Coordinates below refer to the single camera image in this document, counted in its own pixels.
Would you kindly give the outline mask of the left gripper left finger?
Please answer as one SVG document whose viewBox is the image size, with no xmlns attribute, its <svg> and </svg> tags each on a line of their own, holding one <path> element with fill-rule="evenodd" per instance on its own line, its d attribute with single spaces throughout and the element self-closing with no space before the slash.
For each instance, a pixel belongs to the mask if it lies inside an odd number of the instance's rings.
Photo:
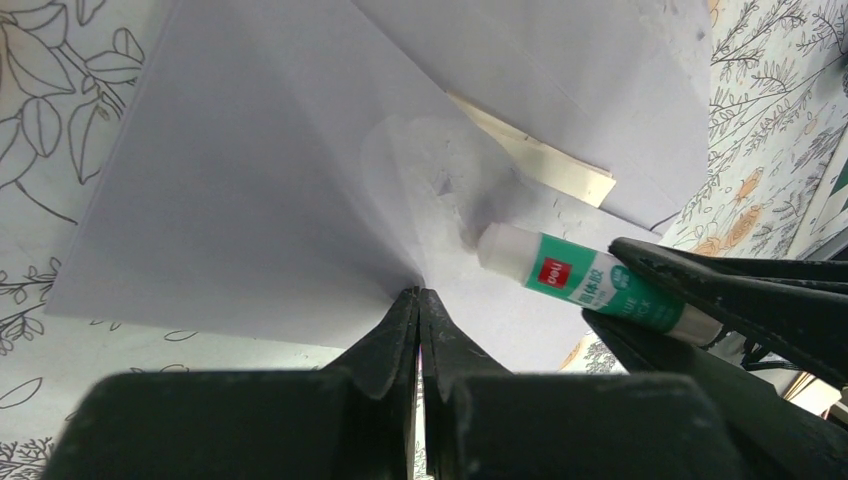
<svg viewBox="0 0 848 480">
<path fill-rule="evenodd" d="M 97 383 L 47 479 L 408 479 L 419 290 L 316 370 L 129 373 Z"/>
</svg>

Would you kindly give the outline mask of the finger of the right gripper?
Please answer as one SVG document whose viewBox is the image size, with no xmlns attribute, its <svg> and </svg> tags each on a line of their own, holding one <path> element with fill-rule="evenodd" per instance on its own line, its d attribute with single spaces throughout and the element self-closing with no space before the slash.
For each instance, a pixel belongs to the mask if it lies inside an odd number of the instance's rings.
<svg viewBox="0 0 848 480">
<path fill-rule="evenodd" d="M 694 380 L 717 407 L 748 478 L 847 477 L 847 432 L 782 399 L 771 384 L 672 337 L 589 310 L 582 316 L 628 372 Z"/>
<path fill-rule="evenodd" d="M 625 237 L 608 250 L 660 291 L 846 387 L 846 262 L 709 257 Z"/>
</svg>

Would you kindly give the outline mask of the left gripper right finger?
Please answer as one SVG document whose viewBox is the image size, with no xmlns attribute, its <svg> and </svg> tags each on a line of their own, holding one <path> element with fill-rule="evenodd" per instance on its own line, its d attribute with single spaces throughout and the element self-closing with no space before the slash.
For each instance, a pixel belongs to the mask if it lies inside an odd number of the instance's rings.
<svg viewBox="0 0 848 480">
<path fill-rule="evenodd" d="M 513 374 L 419 296 L 428 472 L 437 479 L 742 479 L 689 377 Z"/>
</svg>

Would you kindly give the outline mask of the small green white bottle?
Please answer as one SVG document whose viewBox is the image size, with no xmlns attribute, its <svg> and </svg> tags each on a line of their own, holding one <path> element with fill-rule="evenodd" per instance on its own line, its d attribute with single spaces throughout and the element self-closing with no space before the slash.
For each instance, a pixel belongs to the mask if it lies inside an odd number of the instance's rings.
<svg viewBox="0 0 848 480">
<path fill-rule="evenodd" d="M 722 325 L 639 277 L 614 256 L 570 241 L 493 223 L 478 241 L 482 268 L 583 309 L 706 346 Z"/>
</svg>

